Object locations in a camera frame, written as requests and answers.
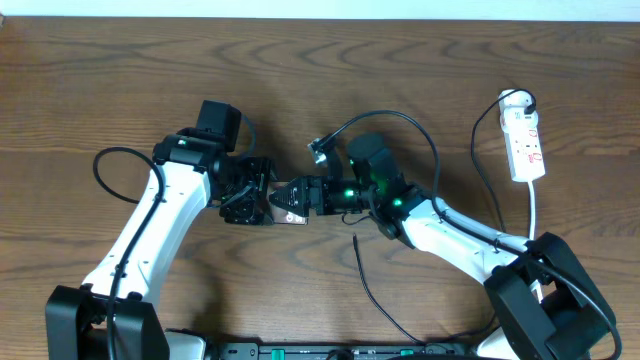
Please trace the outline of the Galaxy S25 Ultra smartphone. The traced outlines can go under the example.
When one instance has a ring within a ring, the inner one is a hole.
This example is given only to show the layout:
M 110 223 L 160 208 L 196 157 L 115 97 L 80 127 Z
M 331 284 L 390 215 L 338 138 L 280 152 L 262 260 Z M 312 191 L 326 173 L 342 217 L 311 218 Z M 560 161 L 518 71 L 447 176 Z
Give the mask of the Galaxy S25 Ultra smartphone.
M 275 190 L 285 186 L 285 182 L 272 182 L 269 184 L 268 196 L 270 196 Z M 270 199 L 268 199 L 271 209 L 271 217 L 275 225 L 297 225 L 304 226 L 308 224 L 306 217 L 298 216 L 292 212 L 284 210 L 274 205 Z

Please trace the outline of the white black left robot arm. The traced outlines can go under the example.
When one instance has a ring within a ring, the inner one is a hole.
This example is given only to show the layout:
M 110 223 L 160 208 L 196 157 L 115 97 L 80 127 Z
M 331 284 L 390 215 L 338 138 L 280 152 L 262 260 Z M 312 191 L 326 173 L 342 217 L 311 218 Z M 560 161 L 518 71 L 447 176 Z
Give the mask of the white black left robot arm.
M 52 359 L 214 359 L 205 336 L 164 329 L 156 308 L 184 237 L 215 208 L 225 222 L 270 225 L 267 157 L 235 156 L 235 137 L 186 128 L 155 145 L 144 194 L 113 247 L 77 288 L 45 307 Z

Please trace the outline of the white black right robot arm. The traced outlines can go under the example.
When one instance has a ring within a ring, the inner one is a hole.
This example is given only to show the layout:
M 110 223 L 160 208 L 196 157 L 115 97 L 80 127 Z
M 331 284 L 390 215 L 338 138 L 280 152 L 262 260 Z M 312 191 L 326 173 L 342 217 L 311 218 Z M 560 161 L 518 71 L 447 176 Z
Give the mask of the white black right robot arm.
M 616 318 L 567 243 L 485 226 L 434 193 L 405 181 L 379 134 L 347 146 L 352 178 L 300 176 L 270 202 L 300 217 L 367 211 L 379 231 L 440 257 L 483 285 L 499 326 L 474 352 L 495 359 L 583 359 L 606 335 L 621 341 Z

